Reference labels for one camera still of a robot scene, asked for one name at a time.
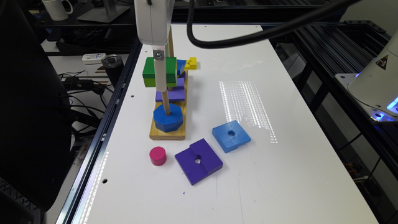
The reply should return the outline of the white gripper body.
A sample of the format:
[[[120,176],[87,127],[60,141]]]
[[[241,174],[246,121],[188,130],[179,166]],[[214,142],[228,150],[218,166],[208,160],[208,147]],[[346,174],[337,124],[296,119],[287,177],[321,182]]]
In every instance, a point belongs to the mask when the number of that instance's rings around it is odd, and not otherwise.
[[[146,45],[166,45],[174,0],[134,0],[138,38]]]

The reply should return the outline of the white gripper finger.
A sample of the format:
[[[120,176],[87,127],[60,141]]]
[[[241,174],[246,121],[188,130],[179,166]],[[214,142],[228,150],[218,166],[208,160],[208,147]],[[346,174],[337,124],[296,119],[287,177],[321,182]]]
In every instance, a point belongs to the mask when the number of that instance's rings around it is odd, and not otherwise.
[[[154,57],[155,87],[157,91],[165,92],[167,90],[165,46],[153,45],[152,51]]]

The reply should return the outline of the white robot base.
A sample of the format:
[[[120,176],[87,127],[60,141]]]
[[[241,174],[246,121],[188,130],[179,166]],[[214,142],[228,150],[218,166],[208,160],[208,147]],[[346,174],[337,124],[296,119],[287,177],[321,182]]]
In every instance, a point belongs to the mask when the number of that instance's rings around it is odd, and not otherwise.
[[[338,73],[340,85],[375,122],[397,121],[397,34],[359,73]]]

